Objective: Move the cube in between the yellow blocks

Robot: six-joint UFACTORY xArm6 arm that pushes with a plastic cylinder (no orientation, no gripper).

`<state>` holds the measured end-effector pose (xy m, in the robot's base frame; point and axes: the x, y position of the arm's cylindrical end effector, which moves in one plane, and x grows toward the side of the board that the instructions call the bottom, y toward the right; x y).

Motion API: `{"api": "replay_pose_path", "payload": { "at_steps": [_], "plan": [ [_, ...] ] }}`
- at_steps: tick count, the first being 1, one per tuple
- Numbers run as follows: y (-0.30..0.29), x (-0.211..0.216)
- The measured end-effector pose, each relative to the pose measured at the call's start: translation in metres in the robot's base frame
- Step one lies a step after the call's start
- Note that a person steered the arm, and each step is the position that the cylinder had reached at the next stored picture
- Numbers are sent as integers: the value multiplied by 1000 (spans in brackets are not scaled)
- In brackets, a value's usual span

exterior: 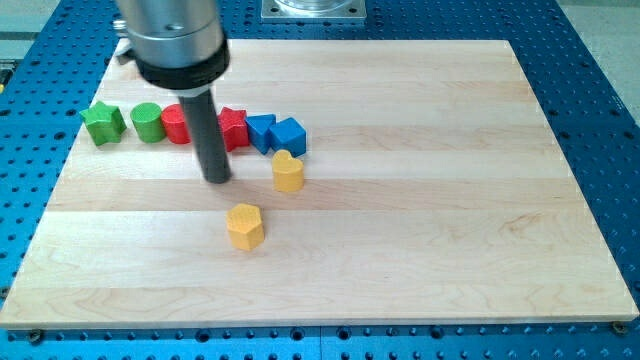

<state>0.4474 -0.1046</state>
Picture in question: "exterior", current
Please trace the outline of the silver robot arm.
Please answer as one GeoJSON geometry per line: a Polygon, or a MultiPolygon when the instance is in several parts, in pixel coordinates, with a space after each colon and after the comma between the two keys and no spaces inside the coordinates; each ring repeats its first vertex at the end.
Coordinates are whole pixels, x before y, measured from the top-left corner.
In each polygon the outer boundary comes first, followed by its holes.
{"type": "Polygon", "coordinates": [[[117,0],[140,75],[178,97],[204,179],[231,177],[211,86],[230,65],[215,0],[117,0]]]}

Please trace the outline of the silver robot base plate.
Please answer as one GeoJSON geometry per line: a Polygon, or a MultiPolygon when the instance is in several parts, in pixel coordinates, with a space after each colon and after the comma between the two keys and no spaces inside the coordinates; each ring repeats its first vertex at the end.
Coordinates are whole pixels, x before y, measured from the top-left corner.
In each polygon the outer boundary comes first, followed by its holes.
{"type": "Polygon", "coordinates": [[[365,0],[262,0],[261,20],[286,22],[362,22],[367,18],[365,0]]]}

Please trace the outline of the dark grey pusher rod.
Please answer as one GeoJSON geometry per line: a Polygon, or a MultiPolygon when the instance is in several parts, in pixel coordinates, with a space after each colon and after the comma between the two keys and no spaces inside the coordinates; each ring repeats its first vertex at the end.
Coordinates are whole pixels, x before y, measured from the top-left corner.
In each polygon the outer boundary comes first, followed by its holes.
{"type": "Polygon", "coordinates": [[[227,182],[231,170],[211,91],[180,96],[179,102],[204,179],[214,184],[227,182]]]}

